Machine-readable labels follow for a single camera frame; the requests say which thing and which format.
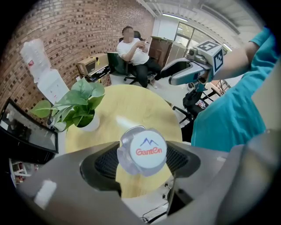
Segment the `floor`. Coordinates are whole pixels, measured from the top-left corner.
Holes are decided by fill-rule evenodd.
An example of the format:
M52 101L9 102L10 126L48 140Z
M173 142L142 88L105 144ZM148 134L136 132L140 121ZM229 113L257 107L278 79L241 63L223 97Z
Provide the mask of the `floor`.
M110 75L112 85L118 85L118 84L129 84L131 81L127 80L124 81L124 76L118 75L116 73L113 73ZM159 96L161 96L164 100L170 102L171 104L184 109L182 105L182 100L185 97L186 93L188 93L191 89L188 88L186 84L179 85L179 86L173 86L169 84L169 78L163 78L156 82L158 88L153 88L150 84L148 85L148 89L155 92ZM211 97L212 100L217 99L218 96L214 95ZM173 111L178 119L178 121L181 121L184 118L184 115L177 110ZM186 125L188 121L184 121L180 126L183 127ZM59 154L65 154L65 134L66 132L59 133ZM130 208L130 210L140 219L140 220L151 220L152 218L156 217L157 215L166 212L168 208L167 200L163 199L163 195L167 196L170 188L173 186L173 177L170 177L169 180L166 182L168 184L167 187L165 187L165 184L160 186L157 190L136 198L130 198L130 199L122 199L122 201ZM155 222L158 222L160 220L163 220L166 218L166 215L162 216Z

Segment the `ceiling light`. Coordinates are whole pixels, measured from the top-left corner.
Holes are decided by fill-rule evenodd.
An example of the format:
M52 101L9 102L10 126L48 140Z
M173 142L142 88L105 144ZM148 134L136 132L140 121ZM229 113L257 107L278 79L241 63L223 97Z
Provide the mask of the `ceiling light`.
M223 43L223 45L224 45L229 51L232 51L231 48L229 48L229 47L227 46L227 44Z
M182 18L177 17L177 16L173 16L173 15L169 15L169 14L165 14L165 13L163 13L163 15L164 15L164 16L173 17L173 18L176 18L176 19L180 19L180 20L183 20L183 21L185 21L185 22L188 22L188 20L187 20L187 19L182 19Z

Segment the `teal shirt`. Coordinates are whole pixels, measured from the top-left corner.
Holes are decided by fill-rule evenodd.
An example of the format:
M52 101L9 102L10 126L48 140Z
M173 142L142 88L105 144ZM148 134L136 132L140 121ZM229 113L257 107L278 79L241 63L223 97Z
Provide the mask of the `teal shirt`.
M266 129L251 96L270 74L278 57L277 42L268 28L251 40L260 48L250 70L223 96L198 114L191 145L229 152Z

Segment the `black pants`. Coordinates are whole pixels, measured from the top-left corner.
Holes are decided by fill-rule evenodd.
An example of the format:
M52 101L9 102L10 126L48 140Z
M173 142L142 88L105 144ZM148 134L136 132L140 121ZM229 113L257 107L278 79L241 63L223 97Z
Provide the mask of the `black pants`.
M183 136L183 142L191 142L193 132L194 120L190 121L181 129L181 135Z
M155 77L155 80L159 80L161 78L160 72L162 70L161 66L155 62L154 59L149 58L149 60L142 64L142 65L136 65L134 66L136 72L137 72L137 79L138 82L143 87L148 86L148 70L155 72L157 75Z

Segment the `table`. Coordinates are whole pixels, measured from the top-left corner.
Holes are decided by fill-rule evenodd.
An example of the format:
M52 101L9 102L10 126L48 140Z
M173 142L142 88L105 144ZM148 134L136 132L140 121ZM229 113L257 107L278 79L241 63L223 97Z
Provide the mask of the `table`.
M159 95L146 88L128 84L106 87L105 96L96 113L100 117L97 130L84 132L74 125L68 129L66 152L120 141L128 129L137 125L158 130L166 141L182 142L180 125L172 108ZM137 197L156 190L170 176L171 172L166 164L150 177L130 175L120 164L116 171L122 198Z

